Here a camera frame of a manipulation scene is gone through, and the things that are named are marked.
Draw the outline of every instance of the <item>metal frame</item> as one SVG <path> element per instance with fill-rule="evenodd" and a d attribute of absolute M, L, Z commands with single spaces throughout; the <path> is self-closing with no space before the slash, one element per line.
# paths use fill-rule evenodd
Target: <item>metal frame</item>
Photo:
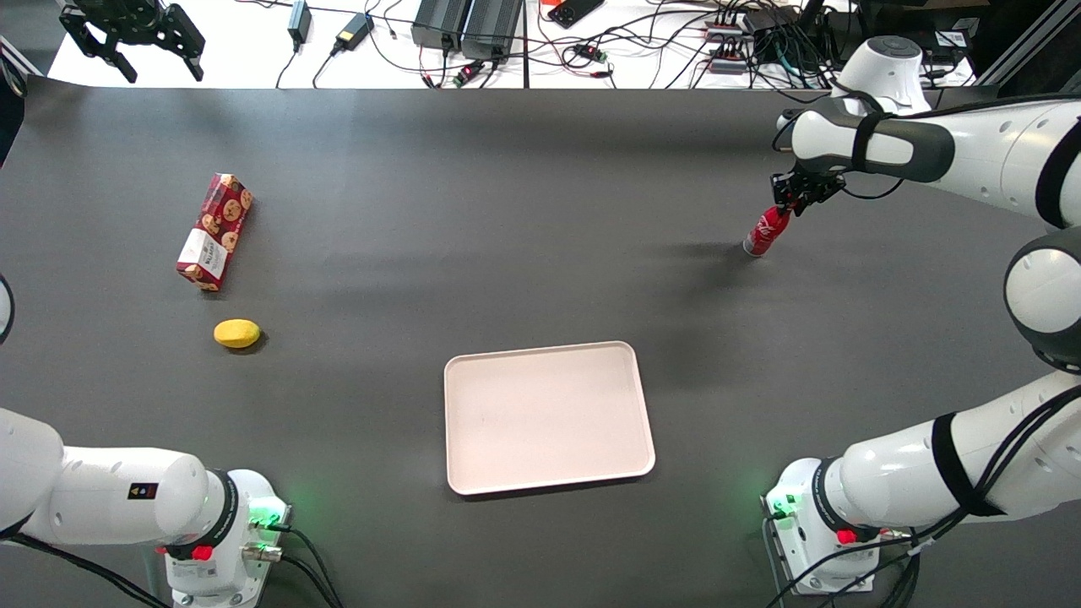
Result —
<path fill-rule="evenodd" d="M 975 84 L 1003 84 L 1050 42 L 1071 19 L 1081 16 L 1081 0 L 1057 0 L 1005 50 Z"/>
<path fill-rule="evenodd" d="M 18 49 L 16 49 L 15 45 L 12 44 L 3 36 L 0 36 L 0 55 L 2 55 L 3 58 L 8 60 L 8 62 L 11 63 L 11 65 L 15 66 L 15 69 L 22 72 L 23 78 L 26 78 L 27 76 L 31 75 L 44 76 L 43 74 L 41 74 L 41 70 L 37 68 L 37 66 L 31 64 L 29 60 L 24 57 L 23 53 L 19 53 Z"/>

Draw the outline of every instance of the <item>gray table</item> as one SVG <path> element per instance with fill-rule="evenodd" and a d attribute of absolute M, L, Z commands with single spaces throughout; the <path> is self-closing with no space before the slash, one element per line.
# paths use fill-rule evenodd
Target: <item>gray table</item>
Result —
<path fill-rule="evenodd" d="M 905 185 L 838 196 L 744 256 L 791 162 L 769 149 L 778 95 L 34 89 L 0 171 L 18 304 L 0 404 L 69 445 L 265 473 L 350 608 L 760 607 L 758 494 L 785 464 L 1047 371 L 1001 299 L 1037 222 Z M 214 171 L 259 202 L 203 295 L 173 263 Z M 229 317 L 265 347 L 225 353 L 211 330 Z M 656 468 L 456 497 L 446 360 L 601 340 L 638 353 Z M 958 529 L 913 605 L 1076 605 L 1079 513 Z M 144 580 L 133 548 L 79 551 Z M 133 606 L 12 547 L 0 594 Z M 316 605 L 276 569 L 265 606 Z"/>

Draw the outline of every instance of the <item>power adapter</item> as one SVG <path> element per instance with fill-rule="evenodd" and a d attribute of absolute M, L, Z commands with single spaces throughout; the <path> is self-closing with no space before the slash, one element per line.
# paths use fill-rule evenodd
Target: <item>power adapter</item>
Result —
<path fill-rule="evenodd" d="M 308 41 L 311 29 L 311 10 L 305 0 L 294 0 L 293 12 L 289 15 L 289 37 L 293 39 L 293 52 L 301 50 L 301 44 Z"/>
<path fill-rule="evenodd" d="M 372 22 L 371 15 L 365 15 L 364 13 L 355 14 L 334 39 L 332 54 L 337 54 L 342 51 L 352 51 L 368 38 L 368 35 L 373 29 L 375 29 L 375 23 Z"/>

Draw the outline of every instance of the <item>plastic tray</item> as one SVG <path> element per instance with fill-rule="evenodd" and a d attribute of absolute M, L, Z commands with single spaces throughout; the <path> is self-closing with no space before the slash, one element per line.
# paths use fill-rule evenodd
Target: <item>plastic tray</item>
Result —
<path fill-rule="evenodd" d="M 459 494 L 653 468 L 638 360 L 625 342 L 463 355 L 443 383 L 446 480 Z"/>

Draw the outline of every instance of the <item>red cookie box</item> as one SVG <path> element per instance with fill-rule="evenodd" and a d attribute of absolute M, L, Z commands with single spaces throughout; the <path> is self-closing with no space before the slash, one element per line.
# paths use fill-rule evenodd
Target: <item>red cookie box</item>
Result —
<path fill-rule="evenodd" d="M 176 272 L 203 291 L 217 291 L 255 198 L 229 173 L 215 173 L 196 225 L 176 260 Z"/>

